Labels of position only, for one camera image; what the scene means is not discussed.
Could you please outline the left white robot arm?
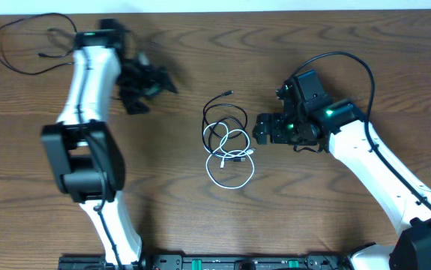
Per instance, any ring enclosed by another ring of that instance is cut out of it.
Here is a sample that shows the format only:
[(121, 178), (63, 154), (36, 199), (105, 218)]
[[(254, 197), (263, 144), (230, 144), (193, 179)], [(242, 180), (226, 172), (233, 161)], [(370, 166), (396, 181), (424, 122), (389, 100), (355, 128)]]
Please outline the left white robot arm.
[(102, 255), (62, 255), (59, 269), (152, 269), (124, 203), (126, 167), (107, 118), (112, 91), (127, 114), (145, 114), (142, 102), (177, 88), (164, 66), (153, 66), (137, 50), (126, 55), (134, 33), (116, 19), (102, 19), (95, 31), (74, 37), (74, 73), (64, 109), (45, 125), (41, 141), (57, 188), (70, 196), (94, 224)]

